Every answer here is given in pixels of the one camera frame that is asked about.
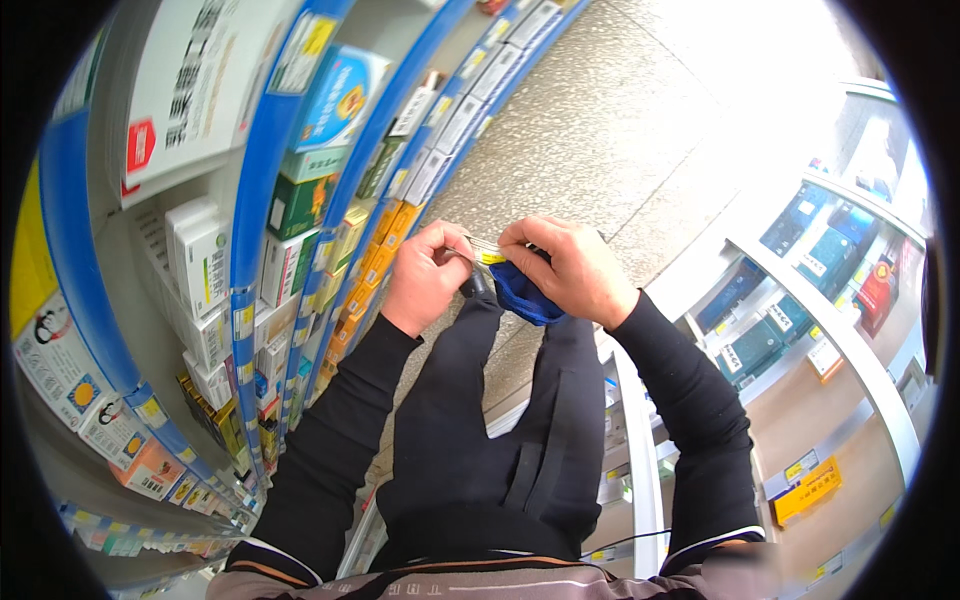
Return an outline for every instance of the black long-sleeve shirt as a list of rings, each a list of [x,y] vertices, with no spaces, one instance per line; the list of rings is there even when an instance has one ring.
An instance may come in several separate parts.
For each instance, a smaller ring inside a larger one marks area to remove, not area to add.
[[[700,563],[718,542],[762,540],[754,506],[749,421],[735,389],[645,294],[610,334],[633,359],[680,450],[670,552],[661,575],[682,573]],[[265,576],[294,589],[333,580],[344,551],[344,533],[352,523],[354,495],[364,485],[364,473],[378,450],[403,366],[421,343],[377,316],[354,352],[340,363],[324,395],[304,413],[297,431],[288,435],[287,451],[253,540],[233,550],[228,573],[221,577],[246,571],[244,582]],[[516,539],[517,531],[535,536],[542,527],[503,523],[506,543],[490,546],[491,528],[495,532],[498,527],[495,517],[471,517],[457,515],[465,524],[458,545],[464,546],[464,536],[471,535],[467,525],[476,520],[482,523],[485,541],[478,551],[511,549],[509,540]],[[417,535],[431,534],[419,528]],[[226,585],[219,583],[211,590]],[[262,593],[262,586],[257,590]]]

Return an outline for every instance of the person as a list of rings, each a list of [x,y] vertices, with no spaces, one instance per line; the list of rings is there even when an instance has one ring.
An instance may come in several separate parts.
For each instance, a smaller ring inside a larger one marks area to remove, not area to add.
[[[437,221],[400,246],[383,309],[288,436],[252,538],[232,550],[208,599],[711,597],[704,560],[763,540],[736,391],[586,226],[532,216],[499,238],[566,316],[545,328],[523,416],[488,439],[483,368],[503,309],[459,255],[473,255],[465,233]],[[458,288],[464,306],[396,412],[394,478],[376,494],[389,539],[371,573],[335,581],[404,363]],[[580,562],[600,514],[604,453],[593,323],[627,350],[681,452],[669,554],[647,581]]]

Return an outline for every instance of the tiled floor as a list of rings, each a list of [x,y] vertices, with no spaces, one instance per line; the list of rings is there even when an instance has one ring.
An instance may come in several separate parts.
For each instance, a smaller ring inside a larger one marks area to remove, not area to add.
[[[838,79],[873,69],[857,65],[821,0],[593,0],[425,222],[445,219],[493,240],[537,212],[580,221],[608,236],[643,285],[740,190],[805,163],[809,133],[798,115],[816,110]],[[459,307],[424,334],[396,403]],[[541,335],[504,316],[485,409],[530,380]],[[392,469],[392,441],[391,418],[369,481]]]

